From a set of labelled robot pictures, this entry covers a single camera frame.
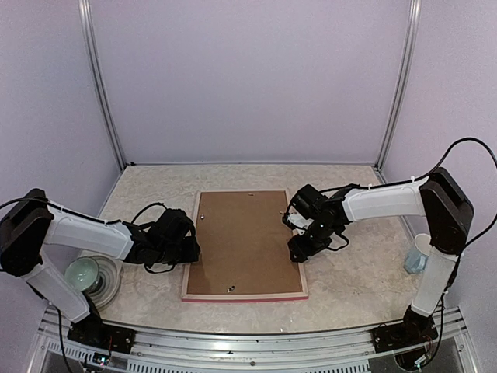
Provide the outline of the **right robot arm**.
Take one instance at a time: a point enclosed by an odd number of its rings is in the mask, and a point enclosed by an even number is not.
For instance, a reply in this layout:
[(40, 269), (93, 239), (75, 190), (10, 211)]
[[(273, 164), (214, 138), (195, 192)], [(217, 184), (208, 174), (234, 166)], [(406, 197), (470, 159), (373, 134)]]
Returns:
[(419, 289), (401, 322), (378, 326), (371, 334), (376, 352), (410, 347), (435, 340), (441, 329), (433, 313), (457, 275), (467, 247), (474, 207), (443, 167), (428, 175), (379, 186), (349, 184), (333, 189), (332, 196), (307, 184), (290, 199), (282, 222), (294, 236), (288, 242), (290, 258), (303, 263), (325, 249), (332, 237), (343, 239), (346, 226), (373, 218), (424, 217), (429, 228), (430, 254)]

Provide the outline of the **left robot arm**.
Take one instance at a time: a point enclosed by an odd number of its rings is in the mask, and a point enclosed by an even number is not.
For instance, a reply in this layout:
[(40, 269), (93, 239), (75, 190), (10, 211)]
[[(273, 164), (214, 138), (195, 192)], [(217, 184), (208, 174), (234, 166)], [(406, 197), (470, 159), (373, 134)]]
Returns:
[(106, 221), (57, 205), (37, 188), (2, 206), (11, 208), (1, 220), (2, 271), (21, 277), (51, 302), (71, 323), (68, 339), (87, 346), (127, 354), (136, 333), (104, 323), (90, 297), (43, 253), (45, 245), (104, 254), (147, 272), (158, 263), (172, 270), (200, 257), (193, 221), (180, 209), (166, 208), (156, 221), (141, 225)]

